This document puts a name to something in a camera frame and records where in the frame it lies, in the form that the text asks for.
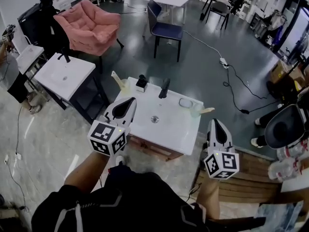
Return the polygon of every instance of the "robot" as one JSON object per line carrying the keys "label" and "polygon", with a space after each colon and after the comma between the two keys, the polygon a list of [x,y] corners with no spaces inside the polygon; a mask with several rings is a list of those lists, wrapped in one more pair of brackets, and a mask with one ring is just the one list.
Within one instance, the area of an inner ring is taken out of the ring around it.
{"label": "robot", "polygon": [[239,154],[235,153],[231,133],[215,118],[208,124],[202,155],[206,155],[202,158],[210,178],[228,179],[239,172]]}
{"label": "robot", "polygon": [[137,107],[134,97],[123,98],[110,104],[104,115],[95,120],[88,133],[93,150],[114,157],[127,144],[129,125],[133,122]]}

